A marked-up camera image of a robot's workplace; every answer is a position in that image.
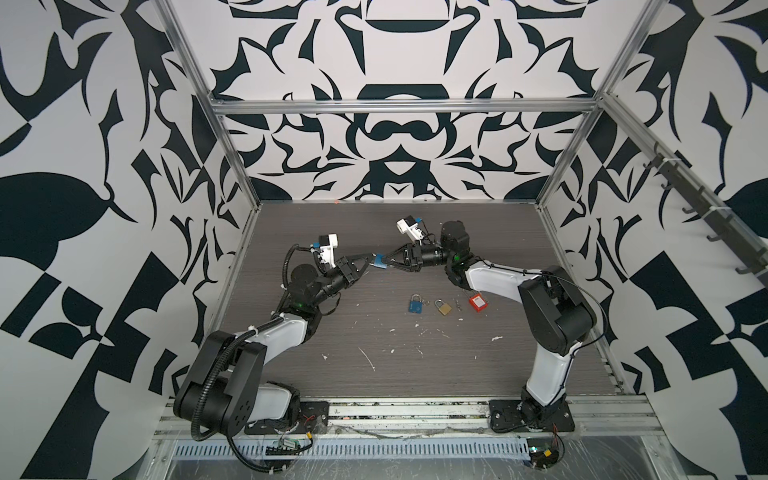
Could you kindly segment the blue padlock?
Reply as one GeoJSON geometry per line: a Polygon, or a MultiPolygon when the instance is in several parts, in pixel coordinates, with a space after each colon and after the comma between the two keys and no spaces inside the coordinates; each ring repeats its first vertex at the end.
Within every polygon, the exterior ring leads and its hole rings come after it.
{"type": "Polygon", "coordinates": [[[376,268],[387,269],[386,258],[383,254],[373,254],[372,260],[369,264],[376,268]]]}
{"type": "Polygon", "coordinates": [[[420,315],[423,311],[423,300],[420,294],[415,293],[411,296],[407,311],[412,314],[420,315]]]}

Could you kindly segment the brass padlock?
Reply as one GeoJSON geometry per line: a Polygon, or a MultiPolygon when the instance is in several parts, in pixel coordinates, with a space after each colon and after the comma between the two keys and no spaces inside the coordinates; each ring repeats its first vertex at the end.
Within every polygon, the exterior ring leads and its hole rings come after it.
{"type": "Polygon", "coordinates": [[[442,316],[448,316],[453,310],[453,308],[448,303],[441,299],[436,299],[434,301],[434,305],[442,316]]]}

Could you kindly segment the red padlock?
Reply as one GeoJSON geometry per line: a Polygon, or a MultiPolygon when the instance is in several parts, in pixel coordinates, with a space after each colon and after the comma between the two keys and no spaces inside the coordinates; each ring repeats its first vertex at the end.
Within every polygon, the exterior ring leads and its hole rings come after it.
{"type": "Polygon", "coordinates": [[[476,293],[469,298],[469,303],[476,312],[481,312],[487,308],[488,303],[480,293],[476,293]]]}

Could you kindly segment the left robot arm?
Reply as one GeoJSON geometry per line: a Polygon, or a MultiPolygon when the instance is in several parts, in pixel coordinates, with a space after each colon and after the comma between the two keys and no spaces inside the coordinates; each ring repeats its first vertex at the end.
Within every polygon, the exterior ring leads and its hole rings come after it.
{"type": "Polygon", "coordinates": [[[306,343],[325,314],[321,304],[359,281],[376,256],[344,256],[327,269],[314,264],[290,268],[291,247],[283,261],[283,294],[269,321],[239,334],[212,332],[174,400],[174,415],[190,422],[196,441],[213,435],[233,437],[246,426],[266,422],[278,429],[299,422],[300,393],[278,382],[261,380],[264,366],[306,343]]]}

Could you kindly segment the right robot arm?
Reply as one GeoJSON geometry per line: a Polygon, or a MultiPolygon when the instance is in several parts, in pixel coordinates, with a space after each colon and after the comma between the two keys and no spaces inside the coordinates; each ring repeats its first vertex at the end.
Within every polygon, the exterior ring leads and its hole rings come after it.
{"type": "Polygon", "coordinates": [[[442,266],[455,286],[479,295],[490,293],[520,303],[537,344],[531,374],[520,401],[492,401],[490,426],[497,433],[523,429],[572,431],[566,384],[577,353],[597,323],[585,292],[560,266],[528,270],[483,259],[470,248],[461,221],[442,225],[436,240],[419,218],[396,223],[409,242],[383,257],[389,267],[418,272],[442,266]]]}

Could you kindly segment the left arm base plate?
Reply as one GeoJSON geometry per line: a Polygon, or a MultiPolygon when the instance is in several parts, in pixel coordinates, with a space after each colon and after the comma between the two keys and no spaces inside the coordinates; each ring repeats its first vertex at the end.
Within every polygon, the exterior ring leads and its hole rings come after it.
{"type": "Polygon", "coordinates": [[[292,404],[287,413],[280,419],[266,419],[252,422],[245,428],[247,435],[303,435],[307,431],[324,433],[327,430],[327,420],[330,414],[330,403],[327,401],[301,401],[292,404]]]}

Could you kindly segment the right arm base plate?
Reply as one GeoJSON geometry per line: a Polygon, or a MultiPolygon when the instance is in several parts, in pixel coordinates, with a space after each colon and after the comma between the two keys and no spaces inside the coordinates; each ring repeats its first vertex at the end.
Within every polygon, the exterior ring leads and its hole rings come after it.
{"type": "Polygon", "coordinates": [[[495,433],[523,431],[557,431],[571,433],[576,430],[574,417],[564,397],[551,405],[540,405],[533,399],[491,400],[489,425],[495,433]]]}

